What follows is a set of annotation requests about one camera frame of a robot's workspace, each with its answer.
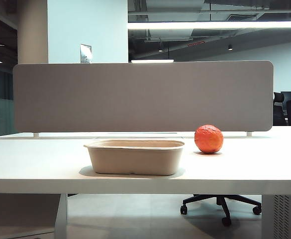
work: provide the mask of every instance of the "chair base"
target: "chair base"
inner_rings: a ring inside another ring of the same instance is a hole
[[[231,225],[231,219],[230,219],[230,213],[229,213],[225,198],[255,205],[255,207],[253,208],[253,213],[256,215],[259,215],[261,213],[261,203],[260,202],[257,202],[255,200],[252,200],[249,198],[242,197],[240,195],[194,194],[193,197],[183,200],[183,205],[181,206],[181,214],[182,215],[187,214],[186,203],[197,202],[197,201],[201,201],[201,200],[208,199],[208,198],[216,198],[217,205],[220,205],[223,207],[223,210],[225,212],[226,217],[222,219],[222,223],[226,227]]]

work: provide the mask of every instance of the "desk surface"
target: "desk surface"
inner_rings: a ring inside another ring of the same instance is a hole
[[[0,137],[0,193],[291,194],[291,126],[225,137],[221,151],[212,155],[201,154],[191,135],[160,134],[185,142],[179,170],[170,176],[94,173],[83,144],[100,139],[96,134]]]

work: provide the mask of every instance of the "pulp container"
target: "pulp container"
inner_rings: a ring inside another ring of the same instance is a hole
[[[85,144],[97,173],[171,175],[184,143],[175,140],[103,140]]]

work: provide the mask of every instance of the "ventilation grille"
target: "ventilation grille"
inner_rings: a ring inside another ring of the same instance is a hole
[[[254,16],[250,16],[250,15],[229,15],[229,17],[227,18],[227,21],[242,21],[242,20],[246,20],[249,18],[253,18]]]
[[[274,196],[274,239],[289,238],[289,201],[286,195]]]

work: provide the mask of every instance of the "fluorescent light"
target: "fluorescent light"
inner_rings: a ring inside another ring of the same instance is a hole
[[[291,21],[130,22],[128,29],[291,28]]]
[[[169,60],[132,60],[132,63],[170,63],[173,62],[173,59]]]

